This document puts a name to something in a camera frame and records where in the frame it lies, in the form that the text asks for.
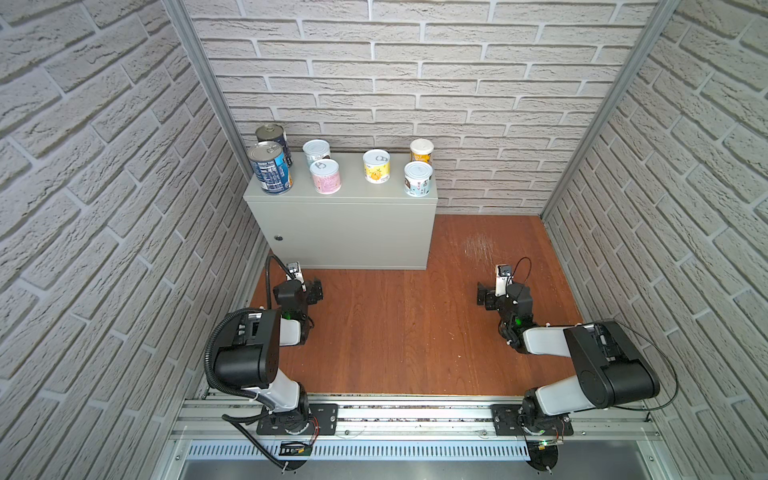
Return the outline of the white can with pull tab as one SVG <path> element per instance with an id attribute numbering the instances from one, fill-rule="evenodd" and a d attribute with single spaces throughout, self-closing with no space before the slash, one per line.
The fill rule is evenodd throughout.
<path id="1" fill-rule="evenodd" d="M 330 195 L 342 186 L 339 164 L 333 159 L 322 159 L 310 165 L 310 174 L 319 194 Z"/>

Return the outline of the white can with date stamp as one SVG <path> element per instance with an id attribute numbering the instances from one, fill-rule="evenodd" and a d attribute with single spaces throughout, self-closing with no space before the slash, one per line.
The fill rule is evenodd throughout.
<path id="1" fill-rule="evenodd" d="M 330 144 L 323 139 L 312 139 L 305 142 L 302 150 L 309 166 L 317 161 L 331 158 Z"/>

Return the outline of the large blue can gold lid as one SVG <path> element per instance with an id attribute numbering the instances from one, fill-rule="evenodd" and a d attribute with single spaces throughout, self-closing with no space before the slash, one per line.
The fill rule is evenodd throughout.
<path id="1" fill-rule="evenodd" d="M 258 142 L 247 150 L 247 157 L 264 192 L 279 195 L 292 188 L 289 165 L 279 143 Z"/>

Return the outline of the yellow can with pull tab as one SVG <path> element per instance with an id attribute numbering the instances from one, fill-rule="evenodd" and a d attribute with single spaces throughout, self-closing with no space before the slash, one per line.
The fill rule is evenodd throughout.
<path id="1" fill-rule="evenodd" d="M 363 154 L 365 179 L 372 184 L 383 184 L 390 179 L 391 156 L 386 150 L 372 149 Z"/>

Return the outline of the orange can with white lid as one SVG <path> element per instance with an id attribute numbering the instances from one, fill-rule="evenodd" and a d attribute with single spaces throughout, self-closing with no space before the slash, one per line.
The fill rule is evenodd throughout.
<path id="1" fill-rule="evenodd" d="M 435 146 L 432 141 L 417 138 L 410 143 L 410 157 L 412 162 L 432 163 Z"/>

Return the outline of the tall dark blue can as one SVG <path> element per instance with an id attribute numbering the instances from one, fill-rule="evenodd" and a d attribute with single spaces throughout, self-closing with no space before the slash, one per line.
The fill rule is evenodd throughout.
<path id="1" fill-rule="evenodd" d="M 277 123 L 264 124 L 256 129 L 255 134 L 259 142 L 274 141 L 281 145 L 285 154 L 285 161 L 287 165 L 291 166 L 293 164 L 291 151 L 287 142 L 286 132 L 282 125 Z"/>

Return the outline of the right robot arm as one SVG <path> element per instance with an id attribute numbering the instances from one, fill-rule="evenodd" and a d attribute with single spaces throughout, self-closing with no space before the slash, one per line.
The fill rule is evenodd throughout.
<path id="1" fill-rule="evenodd" d="M 615 321 L 540 326 L 530 289 L 509 282 L 501 289 L 477 286 L 477 303 L 495 311 L 498 331 L 520 354 L 568 358 L 574 374 L 527 391 L 516 422 L 528 435 L 562 435 L 573 412 L 605 409 L 653 398 L 658 375 Z"/>

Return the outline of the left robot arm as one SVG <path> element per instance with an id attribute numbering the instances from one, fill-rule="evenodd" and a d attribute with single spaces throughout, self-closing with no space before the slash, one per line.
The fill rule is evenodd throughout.
<path id="1" fill-rule="evenodd" d="M 289 435 L 320 432 L 306 389 L 279 368 L 280 349 L 306 343 L 314 321 L 308 307 L 323 299 L 316 279 L 293 279 L 272 289 L 275 308 L 242 308 L 213 329 L 204 351 L 208 385 L 262 405 L 270 427 Z"/>

